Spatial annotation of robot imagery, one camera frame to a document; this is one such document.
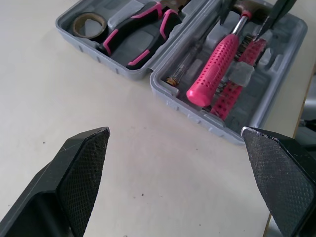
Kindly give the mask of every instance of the pink and black pliers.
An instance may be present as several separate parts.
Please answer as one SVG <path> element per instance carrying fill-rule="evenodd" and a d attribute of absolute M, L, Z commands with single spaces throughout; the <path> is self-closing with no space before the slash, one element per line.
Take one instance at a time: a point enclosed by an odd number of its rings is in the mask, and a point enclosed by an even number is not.
<path fill-rule="evenodd" d="M 111 56 L 130 34 L 157 20 L 161 21 L 161 25 L 151 44 L 126 66 L 130 70 L 140 69 L 157 49 L 167 41 L 173 28 L 182 23 L 175 10 L 163 8 L 160 2 L 151 1 L 147 3 L 135 15 L 121 22 L 100 44 L 98 50 L 107 56 Z"/>

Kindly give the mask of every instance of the roll of tape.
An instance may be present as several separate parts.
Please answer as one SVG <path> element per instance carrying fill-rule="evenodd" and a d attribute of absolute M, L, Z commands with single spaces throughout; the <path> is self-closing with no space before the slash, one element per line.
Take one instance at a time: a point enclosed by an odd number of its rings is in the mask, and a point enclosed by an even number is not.
<path fill-rule="evenodd" d="M 84 26 L 86 20 L 88 19 L 96 21 L 101 25 L 101 30 L 98 34 L 94 36 L 85 36 L 79 33 L 80 29 Z M 75 36 L 96 41 L 98 43 L 102 43 L 106 39 L 108 31 L 107 21 L 101 15 L 94 12 L 82 13 L 73 22 L 73 32 Z"/>

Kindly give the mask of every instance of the pink hammer handle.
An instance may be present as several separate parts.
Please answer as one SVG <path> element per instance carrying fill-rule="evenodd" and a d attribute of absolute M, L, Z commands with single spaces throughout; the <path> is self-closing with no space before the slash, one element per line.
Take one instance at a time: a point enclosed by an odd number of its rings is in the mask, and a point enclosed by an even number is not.
<path fill-rule="evenodd" d="M 215 48 L 198 79 L 187 91 L 187 98 L 201 107 L 209 106 L 216 89 L 234 59 L 239 47 L 239 37 L 226 36 Z"/>

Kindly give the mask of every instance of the white table surface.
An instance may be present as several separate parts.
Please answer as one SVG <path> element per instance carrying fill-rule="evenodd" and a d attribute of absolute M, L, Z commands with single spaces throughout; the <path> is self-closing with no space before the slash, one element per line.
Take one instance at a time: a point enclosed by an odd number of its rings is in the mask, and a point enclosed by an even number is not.
<path fill-rule="evenodd" d="M 67 138 L 108 126 L 85 237 L 261 237 L 269 212 L 245 147 L 168 108 L 148 79 L 122 78 L 65 42 L 54 22 L 75 2 L 1 3 L 0 219 Z M 292 10 L 309 32 L 266 125 L 289 136 L 315 61 L 315 8 Z"/>

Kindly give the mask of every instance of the pink handle grip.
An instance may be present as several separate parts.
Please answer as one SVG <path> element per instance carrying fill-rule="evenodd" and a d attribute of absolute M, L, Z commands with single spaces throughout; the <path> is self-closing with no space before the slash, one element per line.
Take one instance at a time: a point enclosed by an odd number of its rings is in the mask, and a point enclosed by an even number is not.
<path fill-rule="evenodd" d="M 251 41 L 238 61 L 253 66 L 259 58 L 260 53 L 266 47 L 266 44 L 267 42 L 264 39 L 259 39 L 256 42 Z M 236 85 L 231 81 L 228 82 L 224 91 L 213 106 L 211 113 L 220 117 L 222 120 L 225 120 L 236 103 L 241 91 L 242 86 Z"/>
<path fill-rule="evenodd" d="M 211 113 L 221 118 L 222 120 L 225 120 L 229 112 L 232 110 L 236 100 L 238 99 L 241 90 L 242 86 L 237 85 L 232 81 L 228 82 L 219 99 L 213 106 Z"/>
<path fill-rule="evenodd" d="M 234 59 L 239 46 L 239 37 L 226 36 L 215 48 L 202 73 L 187 91 L 187 98 L 201 107 L 211 104 L 216 88 Z"/>

